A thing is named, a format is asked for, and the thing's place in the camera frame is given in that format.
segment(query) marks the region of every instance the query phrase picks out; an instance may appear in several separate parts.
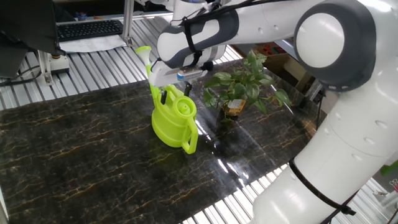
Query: green leaf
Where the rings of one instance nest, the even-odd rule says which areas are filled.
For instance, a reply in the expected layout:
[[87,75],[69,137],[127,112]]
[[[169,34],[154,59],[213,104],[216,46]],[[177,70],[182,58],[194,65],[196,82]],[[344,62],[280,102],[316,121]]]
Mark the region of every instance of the green leaf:
[[206,82],[205,88],[218,87],[220,85],[221,85],[221,80],[218,77],[212,77],[208,82]]
[[246,84],[246,96],[248,96],[249,103],[257,100],[260,94],[260,88],[257,84],[247,83]]
[[222,100],[229,100],[228,93],[226,90],[221,91],[218,97]]
[[267,114],[266,105],[260,99],[257,99],[257,101],[254,102],[253,104],[254,104],[254,106],[256,106],[256,108],[259,108],[259,110],[261,112],[263,112],[264,114]]
[[253,50],[250,50],[248,53],[248,62],[249,63],[255,63],[256,62],[256,54],[254,53]]
[[262,76],[262,79],[260,79],[259,81],[262,85],[265,86],[275,85],[274,79],[272,79],[272,77],[266,74],[264,74],[264,76]]
[[257,57],[257,60],[261,61],[261,63],[264,63],[267,60],[267,56],[265,56],[263,54],[257,54],[256,57]]
[[249,62],[247,59],[243,59],[243,65],[246,67],[249,66]]
[[284,103],[280,99],[278,99],[278,98],[276,98],[274,96],[272,96],[272,99],[277,99],[277,101],[279,103],[279,108],[282,108],[284,106]]
[[241,96],[243,96],[246,93],[246,87],[244,87],[244,85],[237,83],[235,85],[235,92],[234,92],[234,96],[235,98],[239,98]]
[[243,74],[242,71],[239,71],[239,70],[234,71],[234,76],[241,76],[242,74]]
[[256,60],[254,63],[252,63],[251,69],[253,74],[255,75],[264,72],[264,66],[262,65],[260,60]]
[[283,103],[286,103],[287,106],[291,106],[291,102],[285,90],[277,90],[274,96]]
[[215,107],[217,105],[215,96],[216,95],[214,93],[209,92],[209,89],[205,89],[205,92],[203,93],[203,101],[207,107]]
[[217,72],[213,77],[219,78],[221,80],[220,84],[224,86],[228,86],[232,82],[231,74],[228,72]]
[[249,75],[244,77],[243,84],[252,83],[253,80],[254,80],[254,75],[250,73]]
[[233,122],[231,118],[224,118],[221,120],[221,123],[230,123],[230,122]]
[[218,77],[220,80],[230,80],[231,74],[229,74],[228,72],[217,72],[213,75],[213,77]]
[[235,82],[234,82],[234,83],[231,83],[231,84],[229,85],[229,87],[228,87],[228,91],[229,91],[229,92],[235,91],[235,85],[236,85]]
[[203,92],[203,101],[209,102],[215,96],[216,95],[214,93],[210,93],[209,89],[205,89],[205,91]]

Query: desk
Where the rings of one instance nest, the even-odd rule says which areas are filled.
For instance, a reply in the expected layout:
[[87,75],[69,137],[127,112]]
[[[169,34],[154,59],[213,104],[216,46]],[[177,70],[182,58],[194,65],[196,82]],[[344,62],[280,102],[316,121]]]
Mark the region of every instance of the desk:
[[[238,66],[222,63],[213,73]],[[277,87],[297,105],[294,115],[268,104],[269,115],[251,108],[221,125],[202,101],[209,78],[190,94],[200,131],[192,155],[153,132],[147,82],[2,112],[0,179],[11,221],[181,222],[285,164],[310,140],[316,105],[283,80],[276,77]]]

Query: black strap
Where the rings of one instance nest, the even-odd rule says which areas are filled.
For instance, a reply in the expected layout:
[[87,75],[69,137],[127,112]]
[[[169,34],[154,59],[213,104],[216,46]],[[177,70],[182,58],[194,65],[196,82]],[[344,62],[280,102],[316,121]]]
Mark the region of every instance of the black strap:
[[307,187],[314,195],[316,195],[320,200],[323,202],[327,203],[329,206],[341,211],[345,215],[355,215],[356,212],[353,211],[347,204],[340,205],[328,197],[326,195],[322,194],[318,189],[316,189],[305,177],[304,175],[299,171],[297,168],[296,164],[294,163],[294,158],[289,161],[289,166],[292,169],[293,173],[296,175],[296,177],[303,183],[304,186]]
[[191,23],[188,22],[187,19],[188,18],[186,18],[186,17],[182,18],[182,20],[183,20],[182,24],[184,25],[184,28],[185,28],[185,37],[187,38],[188,47],[193,52],[193,62],[190,65],[188,65],[188,67],[192,67],[198,63],[199,58],[201,57],[202,51],[196,50],[195,44],[193,44],[192,33],[191,33]]
[[161,58],[157,58],[156,61],[154,62],[154,64],[151,66],[150,71],[153,72],[152,71],[153,67],[156,65],[157,62],[161,62],[161,61],[162,61]]

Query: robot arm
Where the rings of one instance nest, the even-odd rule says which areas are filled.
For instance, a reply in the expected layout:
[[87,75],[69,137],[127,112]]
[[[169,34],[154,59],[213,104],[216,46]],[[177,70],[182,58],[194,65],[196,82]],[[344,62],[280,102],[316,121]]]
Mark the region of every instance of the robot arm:
[[[250,1],[236,0],[209,12],[210,6],[205,0],[176,0],[171,25],[158,38],[157,48],[162,62],[152,68],[154,74],[150,77],[150,82],[161,87],[202,77],[207,71],[200,67],[205,62],[220,58],[226,44],[270,42],[291,37],[304,12],[321,1],[323,0],[273,0],[250,6]],[[223,14],[214,13],[228,7],[240,8]],[[195,61],[195,54],[188,44],[185,32],[188,26],[181,26],[185,16],[194,20],[185,23],[190,23],[192,44],[195,50],[201,52],[201,57],[195,63],[197,66],[191,67],[188,73],[185,72],[186,67]],[[178,77],[170,75],[176,73],[179,74]]]
[[[237,0],[225,7],[244,3]],[[174,20],[187,16],[194,22],[186,27],[173,24],[161,33],[157,45],[162,61],[152,68],[153,85],[176,83],[185,74],[205,75],[201,65],[221,57],[225,44],[294,36],[299,62],[326,89],[342,92],[308,145],[255,200],[252,223],[321,223],[337,209],[333,205],[343,204],[396,152],[396,4],[393,0],[264,2],[213,12],[216,16],[208,19],[212,12],[205,2],[174,2]],[[206,13],[198,15],[201,8]],[[195,59],[195,51],[201,51],[201,57]]]

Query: watering can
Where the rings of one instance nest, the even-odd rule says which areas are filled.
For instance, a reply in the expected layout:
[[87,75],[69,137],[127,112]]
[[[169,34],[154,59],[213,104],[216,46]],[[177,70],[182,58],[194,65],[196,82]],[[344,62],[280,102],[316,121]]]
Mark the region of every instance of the watering can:
[[[150,75],[148,46],[140,47],[136,54],[144,62]],[[188,154],[196,151],[198,127],[195,124],[195,103],[174,85],[164,87],[162,92],[149,84],[155,109],[152,112],[152,127],[157,137],[170,147],[182,147]]]

